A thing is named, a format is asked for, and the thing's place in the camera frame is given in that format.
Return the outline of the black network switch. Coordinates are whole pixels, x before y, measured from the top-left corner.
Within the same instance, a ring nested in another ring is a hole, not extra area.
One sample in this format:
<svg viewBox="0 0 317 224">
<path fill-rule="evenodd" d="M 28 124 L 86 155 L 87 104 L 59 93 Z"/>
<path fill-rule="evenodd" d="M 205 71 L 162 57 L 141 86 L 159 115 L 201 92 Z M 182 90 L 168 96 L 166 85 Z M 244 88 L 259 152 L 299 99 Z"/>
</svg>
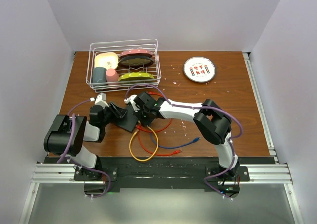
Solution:
<svg viewBox="0 0 317 224">
<path fill-rule="evenodd" d="M 130 104 L 126 105 L 127 114 L 124 118 L 119 119 L 116 125 L 123 130 L 132 133 L 138 123 L 138 118 L 134 115 L 134 110 Z"/>
</svg>

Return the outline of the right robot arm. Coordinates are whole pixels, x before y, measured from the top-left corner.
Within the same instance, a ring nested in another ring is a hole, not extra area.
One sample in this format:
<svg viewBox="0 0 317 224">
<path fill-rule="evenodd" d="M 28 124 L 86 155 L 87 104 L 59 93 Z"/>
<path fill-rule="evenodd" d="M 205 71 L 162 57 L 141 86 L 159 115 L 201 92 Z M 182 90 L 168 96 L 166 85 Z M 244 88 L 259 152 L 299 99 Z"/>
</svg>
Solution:
<svg viewBox="0 0 317 224">
<path fill-rule="evenodd" d="M 196 125 L 203 138 L 215 145 L 218 154 L 220 174 L 227 181 L 238 175 L 239 161 L 232 140 L 232 121 L 229 113 L 220 109 L 212 100 L 203 103 L 183 103 L 165 97 L 154 99 L 149 93 L 131 95 L 126 103 L 132 105 L 134 115 L 143 126 L 149 126 L 155 119 L 178 119 Z"/>
</svg>

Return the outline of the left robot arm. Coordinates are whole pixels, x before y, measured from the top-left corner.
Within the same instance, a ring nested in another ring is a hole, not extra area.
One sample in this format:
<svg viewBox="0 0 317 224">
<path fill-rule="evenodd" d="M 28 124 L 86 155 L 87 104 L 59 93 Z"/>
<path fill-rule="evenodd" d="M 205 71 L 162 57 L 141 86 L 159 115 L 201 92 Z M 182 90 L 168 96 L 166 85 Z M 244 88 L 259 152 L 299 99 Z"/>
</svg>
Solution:
<svg viewBox="0 0 317 224">
<path fill-rule="evenodd" d="M 93 105 L 89 117 L 79 115 L 57 115 L 44 137 L 46 152 L 59 155 L 58 163 L 69 160 L 85 170 L 90 180 L 105 178 L 100 158 L 90 152 L 84 141 L 101 142 L 105 127 L 109 123 L 122 121 L 128 110 L 111 102 L 108 105 Z"/>
</svg>

